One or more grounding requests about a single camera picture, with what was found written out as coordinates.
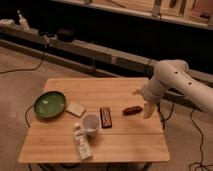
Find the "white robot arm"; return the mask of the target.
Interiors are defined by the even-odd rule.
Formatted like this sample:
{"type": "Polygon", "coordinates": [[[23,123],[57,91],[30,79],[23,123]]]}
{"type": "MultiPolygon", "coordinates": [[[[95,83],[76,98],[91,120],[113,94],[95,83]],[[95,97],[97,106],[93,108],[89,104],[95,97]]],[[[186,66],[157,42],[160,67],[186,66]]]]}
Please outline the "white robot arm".
{"type": "Polygon", "coordinates": [[[213,88],[196,81],[188,71],[189,66],[184,60],[161,60],[155,64],[153,76],[135,91],[146,101],[145,119],[152,116],[157,103],[169,88],[178,90],[203,112],[213,115],[213,88]]]}

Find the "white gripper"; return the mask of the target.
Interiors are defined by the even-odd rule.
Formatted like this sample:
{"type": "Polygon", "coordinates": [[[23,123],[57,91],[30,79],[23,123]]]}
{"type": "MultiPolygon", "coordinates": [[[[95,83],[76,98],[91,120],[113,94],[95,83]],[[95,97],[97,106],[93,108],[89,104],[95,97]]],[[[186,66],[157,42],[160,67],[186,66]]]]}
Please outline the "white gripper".
{"type": "Polygon", "coordinates": [[[152,78],[147,81],[142,89],[136,89],[132,92],[133,95],[142,95],[143,98],[149,102],[144,104],[144,118],[148,119],[152,116],[155,111],[155,104],[157,103],[164,95],[165,87],[164,85],[157,80],[156,78],[152,78]]]}

